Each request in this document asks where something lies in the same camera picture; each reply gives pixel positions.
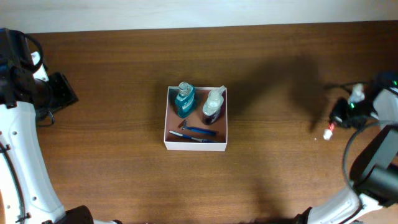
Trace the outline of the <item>teal toothpaste tube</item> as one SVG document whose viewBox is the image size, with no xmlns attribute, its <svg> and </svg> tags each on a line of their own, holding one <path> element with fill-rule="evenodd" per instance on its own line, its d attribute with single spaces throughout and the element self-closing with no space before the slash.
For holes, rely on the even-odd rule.
<svg viewBox="0 0 398 224">
<path fill-rule="evenodd" d="M 324 130 L 323 133 L 323 138 L 326 141 L 329 141 L 331 139 L 331 137 L 333 136 L 333 131 L 335 129 L 336 124 L 335 123 L 330 123 L 328 125 L 328 128 Z"/>
</svg>

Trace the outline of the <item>blue white toothbrush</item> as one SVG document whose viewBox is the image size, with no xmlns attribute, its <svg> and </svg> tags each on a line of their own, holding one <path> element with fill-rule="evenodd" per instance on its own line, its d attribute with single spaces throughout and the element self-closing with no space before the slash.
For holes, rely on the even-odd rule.
<svg viewBox="0 0 398 224">
<path fill-rule="evenodd" d="M 181 137 L 181 138 L 185 138 L 185 139 L 189 139 L 189 140 L 193 140 L 193 141 L 201 142 L 201 143 L 220 143 L 218 141 L 212 141 L 210 139 L 195 138 L 195 137 L 188 136 L 186 134 L 178 133 L 178 132 L 171 131 L 171 130 L 169 131 L 169 133 L 174 135 L 174 136 L 178 136 L 178 137 Z"/>
</svg>

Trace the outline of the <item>teal Listerine mouthwash bottle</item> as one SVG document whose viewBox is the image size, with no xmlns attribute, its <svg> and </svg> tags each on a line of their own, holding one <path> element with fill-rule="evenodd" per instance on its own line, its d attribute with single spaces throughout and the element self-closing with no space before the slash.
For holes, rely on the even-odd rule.
<svg viewBox="0 0 398 224">
<path fill-rule="evenodd" d="M 175 104 L 177 106 L 177 114 L 180 118 L 186 118 L 196 108 L 196 88 L 187 83 L 181 82 L 178 85 L 178 94 L 175 98 Z"/>
</svg>

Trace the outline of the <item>purple foam pump bottle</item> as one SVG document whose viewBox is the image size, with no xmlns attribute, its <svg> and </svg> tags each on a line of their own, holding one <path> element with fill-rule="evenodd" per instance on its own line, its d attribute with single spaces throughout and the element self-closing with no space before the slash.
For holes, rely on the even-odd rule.
<svg viewBox="0 0 398 224">
<path fill-rule="evenodd" d="M 203 122 L 206 125 L 211 125 L 217 121 L 221 114 L 221 107 L 224 103 L 223 93 L 226 90 L 225 86 L 211 90 L 208 98 L 203 105 Z"/>
</svg>

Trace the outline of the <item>blue disposable razor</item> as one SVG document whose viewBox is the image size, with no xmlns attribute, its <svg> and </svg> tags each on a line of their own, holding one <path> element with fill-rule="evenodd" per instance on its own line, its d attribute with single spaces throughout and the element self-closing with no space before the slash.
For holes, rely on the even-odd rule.
<svg viewBox="0 0 398 224">
<path fill-rule="evenodd" d="M 198 128 L 198 127 L 193 127 L 193 126 L 188 126 L 187 125 L 187 120 L 183 120 L 179 125 L 178 128 L 182 129 L 182 130 L 189 130 L 189 131 L 193 131 L 196 133 L 201 133 L 201 134 L 206 134 L 206 135 L 210 135 L 210 136 L 216 136 L 217 135 L 217 131 L 213 131 L 213 130 L 209 130 L 209 129 L 203 129 L 203 128 Z"/>
</svg>

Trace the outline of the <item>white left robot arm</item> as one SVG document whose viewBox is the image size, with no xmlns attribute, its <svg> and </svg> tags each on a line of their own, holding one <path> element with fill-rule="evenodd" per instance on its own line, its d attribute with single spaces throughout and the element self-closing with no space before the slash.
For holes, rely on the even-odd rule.
<svg viewBox="0 0 398 224">
<path fill-rule="evenodd" d="M 1 205 L 4 223 L 96 223 L 88 207 L 65 210 L 50 181 L 37 128 L 78 101 L 66 76 L 47 74 L 40 43 L 1 29 Z"/>
</svg>

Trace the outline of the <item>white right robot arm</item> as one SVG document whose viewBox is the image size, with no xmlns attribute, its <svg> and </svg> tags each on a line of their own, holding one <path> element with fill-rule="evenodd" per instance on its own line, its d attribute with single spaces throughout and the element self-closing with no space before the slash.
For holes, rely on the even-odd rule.
<svg viewBox="0 0 398 224">
<path fill-rule="evenodd" d="M 380 132 L 351 167 L 348 153 L 365 130 Z M 397 72 L 381 72 L 369 82 L 352 83 L 349 98 L 339 98 L 329 115 L 323 138 L 335 128 L 354 128 L 344 149 L 342 171 L 346 187 L 326 203 L 306 209 L 292 223 L 359 223 L 367 213 L 397 203 Z"/>
</svg>

